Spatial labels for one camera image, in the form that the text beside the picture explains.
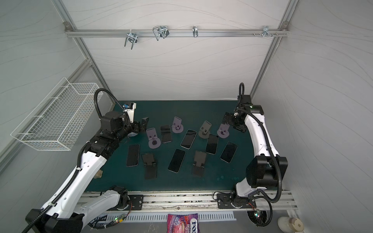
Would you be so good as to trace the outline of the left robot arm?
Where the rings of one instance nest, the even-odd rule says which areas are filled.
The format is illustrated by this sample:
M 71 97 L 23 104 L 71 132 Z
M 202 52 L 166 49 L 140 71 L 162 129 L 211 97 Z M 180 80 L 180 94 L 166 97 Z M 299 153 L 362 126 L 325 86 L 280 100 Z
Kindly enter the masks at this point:
M 134 120 L 136 103 L 121 105 L 122 112 L 110 111 L 102 115 L 98 96 L 107 93 L 115 102 L 115 96 L 105 88 L 99 88 L 93 96 L 94 106 L 101 127 L 95 136 L 78 152 L 77 164 L 56 193 L 40 208 L 32 209 L 25 220 L 23 232 L 36 233 L 79 233 L 93 219 L 104 211 L 122 205 L 127 206 L 126 189 L 115 187 L 104 193 L 103 197 L 77 207 L 77 203 L 97 172 L 108 161 L 121 141 L 147 130 L 149 119 Z

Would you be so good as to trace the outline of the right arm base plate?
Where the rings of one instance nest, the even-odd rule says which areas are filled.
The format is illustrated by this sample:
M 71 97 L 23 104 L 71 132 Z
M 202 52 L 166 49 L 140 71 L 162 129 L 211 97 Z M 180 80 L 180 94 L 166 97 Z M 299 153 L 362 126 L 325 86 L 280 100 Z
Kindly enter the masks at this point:
M 256 210 L 256 203 L 245 197 L 235 196 L 231 193 L 214 192 L 213 200 L 217 202 L 219 209 L 253 209 Z

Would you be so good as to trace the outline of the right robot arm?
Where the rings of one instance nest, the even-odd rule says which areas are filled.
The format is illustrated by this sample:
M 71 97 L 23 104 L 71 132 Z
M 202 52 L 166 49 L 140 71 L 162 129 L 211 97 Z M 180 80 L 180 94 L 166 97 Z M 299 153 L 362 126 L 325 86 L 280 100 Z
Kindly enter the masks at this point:
M 244 91 L 244 83 L 240 83 L 234 112 L 225 113 L 222 124 L 242 133 L 249 132 L 254 158 L 241 182 L 236 183 L 229 193 L 214 192 L 212 198 L 219 209 L 251 208 L 249 220 L 257 227 L 265 227 L 273 219 L 272 204 L 280 200 L 288 161 L 279 155 L 272 143 L 261 105 L 252 104 L 251 96 Z

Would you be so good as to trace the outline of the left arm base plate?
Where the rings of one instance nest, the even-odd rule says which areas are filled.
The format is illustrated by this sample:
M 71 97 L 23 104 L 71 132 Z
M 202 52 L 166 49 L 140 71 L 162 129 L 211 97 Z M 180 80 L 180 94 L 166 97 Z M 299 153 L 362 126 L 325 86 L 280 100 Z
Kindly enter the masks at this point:
M 143 195 L 122 195 L 119 203 L 114 207 L 114 210 L 129 211 L 129 210 L 142 210 Z

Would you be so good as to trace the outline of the silver phone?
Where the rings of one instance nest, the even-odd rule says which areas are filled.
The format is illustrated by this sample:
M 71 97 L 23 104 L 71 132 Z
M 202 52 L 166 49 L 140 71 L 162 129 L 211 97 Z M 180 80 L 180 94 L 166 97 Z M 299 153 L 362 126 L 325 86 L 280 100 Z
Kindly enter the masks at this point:
M 193 142 L 197 136 L 197 132 L 191 129 L 188 129 L 180 146 L 185 149 L 190 149 L 193 145 Z

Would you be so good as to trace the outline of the dark phone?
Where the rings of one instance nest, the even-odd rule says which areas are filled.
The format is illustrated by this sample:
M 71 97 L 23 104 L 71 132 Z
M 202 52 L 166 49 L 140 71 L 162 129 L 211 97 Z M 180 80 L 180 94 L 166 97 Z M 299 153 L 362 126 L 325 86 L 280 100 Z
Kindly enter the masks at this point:
M 216 154 L 218 142 L 219 142 L 219 137 L 217 135 L 210 134 L 207 140 L 205 152 L 208 154 Z

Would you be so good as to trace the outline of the purple case phone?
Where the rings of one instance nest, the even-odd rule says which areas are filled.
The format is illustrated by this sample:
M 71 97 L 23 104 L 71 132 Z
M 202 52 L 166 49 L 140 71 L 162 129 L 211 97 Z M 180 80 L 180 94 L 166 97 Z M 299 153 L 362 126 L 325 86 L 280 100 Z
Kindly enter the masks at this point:
M 173 139 L 172 139 L 170 125 L 161 125 L 160 131 L 161 131 L 161 142 L 162 143 L 172 142 Z
M 140 152 L 139 144 L 129 146 L 127 161 L 126 161 L 127 167 L 135 167 L 139 164 L 139 152 Z

